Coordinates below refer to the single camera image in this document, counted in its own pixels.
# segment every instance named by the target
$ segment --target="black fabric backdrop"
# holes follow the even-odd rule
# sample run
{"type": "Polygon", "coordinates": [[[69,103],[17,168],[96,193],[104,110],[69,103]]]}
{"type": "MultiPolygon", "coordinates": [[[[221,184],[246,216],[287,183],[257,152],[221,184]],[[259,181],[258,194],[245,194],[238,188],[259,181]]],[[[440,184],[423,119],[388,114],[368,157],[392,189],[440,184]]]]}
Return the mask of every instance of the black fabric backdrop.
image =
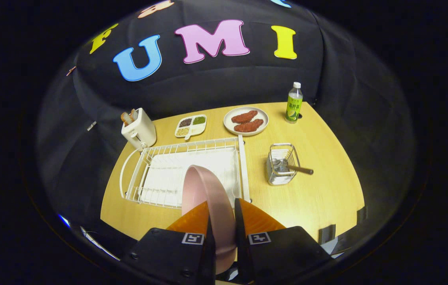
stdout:
{"type": "Polygon", "coordinates": [[[387,222],[412,178],[416,139],[399,82],[365,45],[297,5],[284,9],[268,1],[184,0],[146,18],[137,19],[139,13],[117,21],[93,54],[91,43],[82,45],[53,75],[39,112],[36,152],[56,211],[98,232],[99,242],[120,256],[118,241],[127,238],[99,216],[108,177],[126,144],[119,131],[122,112],[142,107],[154,120],[285,101],[292,82],[299,81],[306,100],[318,99],[315,110],[349,155],[368,208],[368,219],[341,236],[337,249],[369,238],[387,222]],[[175,29],[197,23],[213,32],[226,19],[244,21],[242,36],[250,54],[229,57],[219,52],[215,58],[206,54],[199,63],[183,63],[185,49],[175,29]],[[276,33],[271,25],[296,31],[298,59],[273,56],[276,33]],[[160,35],[162,65],[146,79],[124,80],[112,58],[135,47],[133,60],[144,66],[148,57],[137,43],[153,34],[160,35]],[[77,68],[66,76],[73,66],[77,68]],[[97,124],[87,131],[93,121],[97,124]]]}

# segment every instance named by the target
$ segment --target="meat patty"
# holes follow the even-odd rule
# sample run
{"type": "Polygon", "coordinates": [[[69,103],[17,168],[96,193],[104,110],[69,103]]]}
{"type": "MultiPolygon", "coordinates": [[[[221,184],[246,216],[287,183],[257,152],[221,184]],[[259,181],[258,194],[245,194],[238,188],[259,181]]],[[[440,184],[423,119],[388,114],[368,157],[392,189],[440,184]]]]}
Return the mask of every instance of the meat patty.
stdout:
{"type": "Polygon", "coordinates": [[[252,118],[255,117],[255,115],[257,115],[257,111],[252,110],[244,114],[232,117],[231,121],[238,124],[248,123],[252,120],[252,118]]]}
{"type": "Polygon", "coordinates": [[[254,121],[235,126],[234,130],[237,132],[253,132],[257,130],[262,123],[264,123],[262,119],[255,119],[254,121]]]}

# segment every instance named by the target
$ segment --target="yellow letter i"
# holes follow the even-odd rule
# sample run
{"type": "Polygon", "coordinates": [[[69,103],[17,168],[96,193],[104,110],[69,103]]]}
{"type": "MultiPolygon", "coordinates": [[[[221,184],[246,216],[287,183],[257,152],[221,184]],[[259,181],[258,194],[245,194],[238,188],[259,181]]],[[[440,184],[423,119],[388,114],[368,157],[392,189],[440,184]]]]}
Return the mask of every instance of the yellow letter i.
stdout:
{"type": "Polygon", "coordinates": [[[298,55],[294,52],[292,43],[292,36],[294,36],[296,32],[293,29],[282,26],[271,26],[271,29],[276,31],[276,40],[278,41],[278,48],[273,54],[280,58],[298,58],[298,55]]]}

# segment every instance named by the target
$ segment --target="wooden table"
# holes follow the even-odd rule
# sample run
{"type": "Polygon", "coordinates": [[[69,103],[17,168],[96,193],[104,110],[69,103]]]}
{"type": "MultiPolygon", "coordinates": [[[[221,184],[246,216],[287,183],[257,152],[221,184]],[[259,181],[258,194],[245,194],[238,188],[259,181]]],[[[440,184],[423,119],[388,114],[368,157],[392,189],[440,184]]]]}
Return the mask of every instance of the wooden table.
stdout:
{"type": "MultiPolygon", "coordinates": [[[[356,211],[365,205],[361,185],[345,150],[322,118],[306,102],[301,107],[303,118],[296,124],[284,120],[285,102],[251,106],[262,109],[269,116],[269,124],[263,132],[244,137],[252,203],[286,227],[302,226],[315,240],[318,240],[319,229],[332,224],[336,224],[336,235],[354,227],[356,211]],[[267,182],[265,161],[269,146],[274,143],[293,144],[301,166],[313,169],[314,174],[298,173],[288,184],[271,186],[267,182]]],[[[236,107],[156,120],[153,122],[157,131],[154,146],[183,143],[183,138],[174,136],[178,121],[197,114],[207,116],[206,130],[191,137],[190,141],[235,137],[224,127],[223,119],[227,112],[236,107]]],[[[139,240],[150,228],[171,225],[181,216],[181,209],[137,204],[122,198],[120,173],[123,169],[122,191],[126,191],[140,157],[140,153],[134,151],[128,142],[116,161],[104,193],[101,220],[139,240]]]]}

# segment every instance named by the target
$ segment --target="bottle label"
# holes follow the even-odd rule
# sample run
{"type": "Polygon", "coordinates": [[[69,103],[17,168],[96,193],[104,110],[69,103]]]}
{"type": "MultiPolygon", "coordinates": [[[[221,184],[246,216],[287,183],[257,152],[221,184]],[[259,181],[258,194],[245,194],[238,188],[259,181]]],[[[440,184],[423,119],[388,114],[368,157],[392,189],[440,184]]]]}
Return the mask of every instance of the bottle label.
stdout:
{"type": "Polygon", "coordinates": [[[287,99],[286,119],[288,121],[295,122],[298,120],[299,110],[301,109],[301,103],[303,99],[294,99],[289,96],[287,99]]]}

